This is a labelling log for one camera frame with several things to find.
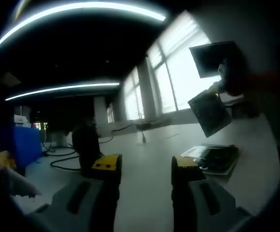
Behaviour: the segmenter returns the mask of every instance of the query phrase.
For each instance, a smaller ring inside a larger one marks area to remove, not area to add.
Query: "blue container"
[[[0,129],[0,144],[10,152],[17,167],[25,168],[42,156],[40,134],[37,128],[15,127]]]

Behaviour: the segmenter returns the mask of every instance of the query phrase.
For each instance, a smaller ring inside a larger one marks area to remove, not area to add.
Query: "ceiling light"
[[[103,83],[103,84],[87,84],[87,85],[76,85],[76,86],[63,86],[63,87],[57,87],[57,88],[47,88],[42,90],[37,90],[29,93],[23,93],[20,95],[13,96],[11,98],[5,99],[5,101],[9,101],[15,98],[21,98],[28,95],[38,94],[38,93],[44,93],[44,92],[52,92],[62,89],[71,89],[71,88],[86,88],[86,87],[102,87],[102,86],[118,86],[120,83]]]
[[[62,11],[68,11],[68,10],[74,10],[74,9],[81,9],[81,8],[103,8],[103,9],[115,9],[115,10],[122,10],[122,11],[129,11],[133,13],[137,13],[140,15],[148,16],[160,21],[164,21],[166,19],[165,16],[145,10],[140,7],[136,6],[131,6],[131,5],[125,5],[125,4],[120,4],[120,3],[114,3],[114,2],[79,2],[79,3],[71,3],[67,5],[62,5],[58,7],[54,7],[51,9],[48,9],[46,11],[40,12],[38,14],[33,15],[32,17],[22,21],[18,25],[16,25],[14,28],[12,28],[10,31],[8,31],[1,39],[0,39],[0,45],[12,34],[14,34],[17,30],[21,29],[25,25],[40,19],[42,17],[45,17],[47,15],[51,15],[54,13],[62,12]]]

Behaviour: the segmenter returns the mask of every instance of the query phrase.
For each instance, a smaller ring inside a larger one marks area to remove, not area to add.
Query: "black monitor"
[[[218,67],[226,58],[235,66],[244,66],[244,59],[241,51],[234,42],[222,42],[201,45],[189,48],[200,78],[219,75]]]

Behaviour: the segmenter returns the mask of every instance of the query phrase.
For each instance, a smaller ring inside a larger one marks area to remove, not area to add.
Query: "desk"
[[[231,176],[216,180],[235,198],[237,206],[258,215],[279,186],[280,162],[275,140],[264,116],[236,120],[206,138],[199,124],[174,125],[141,133],[116,136],[101,144],[105,155],[123,154],[122,181],[115,231],[173,231],[171,200],[171,157],[202,143],[235,144],[241,154]],[[49,163],[59,158],[42,158],[27,168],[28,179],[49,196],[77,175],[55,170]],[[60,165],[79,167],[78,160]]]

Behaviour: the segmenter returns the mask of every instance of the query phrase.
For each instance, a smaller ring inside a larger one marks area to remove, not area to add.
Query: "white table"
[[[229,191],[236,198],[237,206],[257,215],[278,189],[279,157],[264,116],[233,121],[210,138],[205,137],[199,124],[168,126],[144,134],[146,144],[142,144],[141,133],[135,133],[116,136],[100,146],[105,155],[123,154],[114,225],[117,232],[173,231],[171,157],[202,143],[235,144],[240,148],[240,158],[231,176],[207,176]],[[41,190],[50,192],[49,196],[76,178],[75,174],[49,167],[55,159],[43,158],[27,169],[28,178]],[[60,165],[79,167],[77,159]]]

